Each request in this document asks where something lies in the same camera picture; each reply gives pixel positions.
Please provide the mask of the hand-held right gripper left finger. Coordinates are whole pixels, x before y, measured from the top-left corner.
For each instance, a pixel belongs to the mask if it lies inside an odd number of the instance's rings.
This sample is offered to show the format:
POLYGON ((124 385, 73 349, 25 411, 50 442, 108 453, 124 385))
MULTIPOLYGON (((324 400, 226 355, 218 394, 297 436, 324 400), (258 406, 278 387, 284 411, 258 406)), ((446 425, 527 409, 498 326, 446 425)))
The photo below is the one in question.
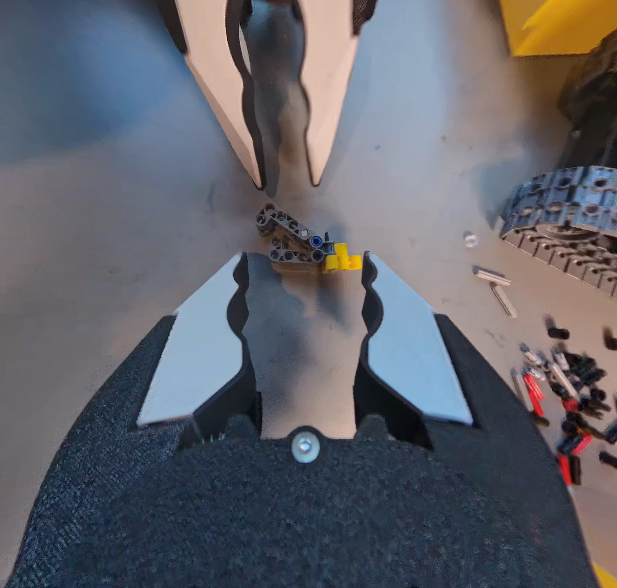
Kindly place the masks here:
POLYGON ((256 379, 247 340, 246 253, 234 255, 173 314, 172 327, 136 425, 195 417, 201 427, 224 427, 250 411, 256 379))

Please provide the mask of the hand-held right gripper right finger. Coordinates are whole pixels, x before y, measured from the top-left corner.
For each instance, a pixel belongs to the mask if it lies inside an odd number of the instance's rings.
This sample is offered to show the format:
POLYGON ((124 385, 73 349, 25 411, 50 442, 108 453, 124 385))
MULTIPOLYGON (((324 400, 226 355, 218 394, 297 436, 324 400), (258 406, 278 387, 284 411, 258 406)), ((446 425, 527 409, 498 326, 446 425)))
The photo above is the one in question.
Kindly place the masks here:
POLYGON ((360 372, 428 420, 474 425, 432 306, 371 251, 362 286, 360 372))

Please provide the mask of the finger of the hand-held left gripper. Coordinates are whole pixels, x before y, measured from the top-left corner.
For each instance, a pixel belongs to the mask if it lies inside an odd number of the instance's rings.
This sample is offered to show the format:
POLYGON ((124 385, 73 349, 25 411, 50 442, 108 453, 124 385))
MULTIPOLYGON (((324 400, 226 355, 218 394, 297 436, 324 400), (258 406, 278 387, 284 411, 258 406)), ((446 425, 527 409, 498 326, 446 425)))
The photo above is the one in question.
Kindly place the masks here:
POLYGON ((255 187, 266 188, 263 140, 244 28, 251 0, 174 0, 187 64, 255 187))
POLYGON ((353 33, 353 0, 297 0, 304 26, 300 83, 307 100, 305 144, 313 186, 331 155, 359 37, 353 33))

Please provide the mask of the grey yellow toy brick assembly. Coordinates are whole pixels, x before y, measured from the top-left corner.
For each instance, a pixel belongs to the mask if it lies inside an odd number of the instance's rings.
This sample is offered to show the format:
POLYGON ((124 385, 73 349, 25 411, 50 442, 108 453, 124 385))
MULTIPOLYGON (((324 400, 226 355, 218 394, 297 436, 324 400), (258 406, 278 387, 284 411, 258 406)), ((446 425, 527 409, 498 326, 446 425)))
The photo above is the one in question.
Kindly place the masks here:
POLYGON ((280 274, 327 275, 363 267, 362 256, 351 255, 345 243, 335 242, 328 232, 318 234, 272 202, 259 210, 255 224, 267 238, 268 258, 280 274))

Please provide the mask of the yellow plastic parts bin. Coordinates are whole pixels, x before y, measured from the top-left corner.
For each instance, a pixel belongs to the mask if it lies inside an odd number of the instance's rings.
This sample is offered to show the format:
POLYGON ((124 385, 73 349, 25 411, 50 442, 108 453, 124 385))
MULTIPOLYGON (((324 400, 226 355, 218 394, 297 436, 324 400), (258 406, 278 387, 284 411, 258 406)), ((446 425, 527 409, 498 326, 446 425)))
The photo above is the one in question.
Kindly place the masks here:
POLYGON ((616 0, 499 0, 516 57, 585 54, 616 29, 616 0))

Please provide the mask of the grey desk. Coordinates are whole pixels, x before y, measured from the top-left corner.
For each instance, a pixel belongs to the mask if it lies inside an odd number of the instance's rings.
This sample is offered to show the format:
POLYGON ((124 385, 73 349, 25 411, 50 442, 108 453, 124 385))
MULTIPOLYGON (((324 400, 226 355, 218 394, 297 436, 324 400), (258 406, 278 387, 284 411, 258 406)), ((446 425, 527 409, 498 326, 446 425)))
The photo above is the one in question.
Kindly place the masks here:
MULTIPOLYGON (((575 58, 511 58, 497 0, 378 0, 314 188, 302 25, 255 3, 246 35, 283 209, 375 253, 506 383, 521 343, 548 349, 545 314, 616 377, 616 303, 497 235, 510 191, 561 154, 555 105, 575 58), (474 266, 511 279, 517 319, 474 266)), ((274 271, 254 223, 265 201, 151 0, 1 0, 1 587, 78 416, 236 253, 264 436, 353 436, 360 273, 274 271)))

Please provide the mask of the pile of black red pins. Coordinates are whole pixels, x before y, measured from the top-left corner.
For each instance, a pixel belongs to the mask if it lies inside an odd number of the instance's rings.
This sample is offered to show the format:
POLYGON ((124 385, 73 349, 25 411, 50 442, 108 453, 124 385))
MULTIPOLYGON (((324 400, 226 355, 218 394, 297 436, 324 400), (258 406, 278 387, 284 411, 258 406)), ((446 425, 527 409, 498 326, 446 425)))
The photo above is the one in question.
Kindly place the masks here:
POLYGON ((545 314, 546 351, 520 344, 513 387, 535 425, 548 436, 560 475, 569 487, 595 486, 591 460, 602 478, 616 480, 616 377, 588 351, 576 351, 570 329, 545 314))

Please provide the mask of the tracked toy brick vehicle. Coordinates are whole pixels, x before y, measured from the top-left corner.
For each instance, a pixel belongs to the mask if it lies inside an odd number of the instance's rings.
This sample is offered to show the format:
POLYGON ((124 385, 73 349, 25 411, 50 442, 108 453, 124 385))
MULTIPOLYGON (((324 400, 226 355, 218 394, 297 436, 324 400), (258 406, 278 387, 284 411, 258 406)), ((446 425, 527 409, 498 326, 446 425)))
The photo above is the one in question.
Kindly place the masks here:
POLYGON ((517 186, 499 238, 616 299, 616 30, 561 91, 570 130, 555 168, 517 186))

